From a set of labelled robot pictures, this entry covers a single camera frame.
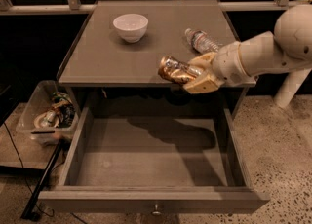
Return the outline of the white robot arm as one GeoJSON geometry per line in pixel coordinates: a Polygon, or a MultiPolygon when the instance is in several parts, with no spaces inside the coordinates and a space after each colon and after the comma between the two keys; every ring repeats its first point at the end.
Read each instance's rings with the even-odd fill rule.
{"type": "Polygon", "coordinates": [[[273,31],[228,44],[189,63],[204,70],[183,86],[192,94],[241,86],[262,74],[285,73],[287,78],[274,96],[275,104],[285,108],[312,69],[312,5],[290,7],[273,31]]]}

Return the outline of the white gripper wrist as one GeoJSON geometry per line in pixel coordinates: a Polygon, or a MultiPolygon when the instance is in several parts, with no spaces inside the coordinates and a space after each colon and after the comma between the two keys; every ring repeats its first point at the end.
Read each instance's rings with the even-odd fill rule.
{"type": "Polygon", "coordinates": [[[240,42],[223,46],[218,53],[208,52],[192,58],[188,64],[208,69],[213,72],[204,72],[193,81],[186,83],[183,88],[191,94],[211,93],[217,91],[224,83],[228,87],[237,87],[252,80],[245,71],[240,54],[240,42]]]}

